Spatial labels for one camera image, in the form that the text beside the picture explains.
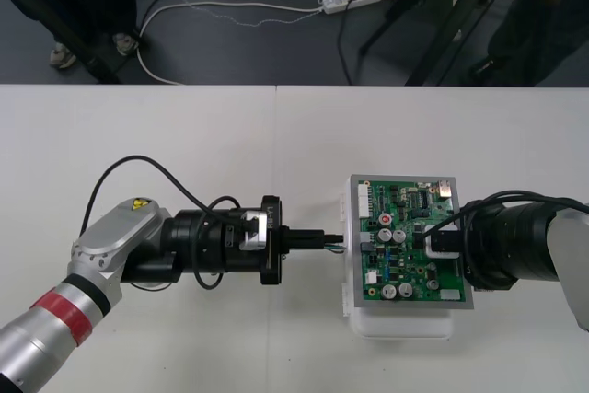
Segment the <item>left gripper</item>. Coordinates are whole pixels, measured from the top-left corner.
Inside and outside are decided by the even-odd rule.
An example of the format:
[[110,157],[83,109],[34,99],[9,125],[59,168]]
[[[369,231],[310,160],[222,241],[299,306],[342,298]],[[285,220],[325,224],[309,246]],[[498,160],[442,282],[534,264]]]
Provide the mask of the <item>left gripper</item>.
[[[278,196],[265,195],[261,209],[267,215],[264,249],[260,259],[260,283],[278,285],[282,281],[283,254],[293,251],[323,250],[325,241],[342,241],[343,235],[326,234],[321,229],[292,229],[283,226],[283,205]],[[283,246],[283,233],[288,240]]]

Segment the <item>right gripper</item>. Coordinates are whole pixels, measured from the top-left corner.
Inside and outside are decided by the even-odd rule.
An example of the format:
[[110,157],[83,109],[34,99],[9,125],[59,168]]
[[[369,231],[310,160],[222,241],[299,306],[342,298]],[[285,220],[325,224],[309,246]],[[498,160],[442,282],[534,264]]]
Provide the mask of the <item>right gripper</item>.
[[467,280],[476,291],[507,291],[512,288],[512,277],[501,271],[485,246],[486,228],[490,225],[485,215],[495,215],[500,205],[488,202],[468,202],[461,208],[463,260]]

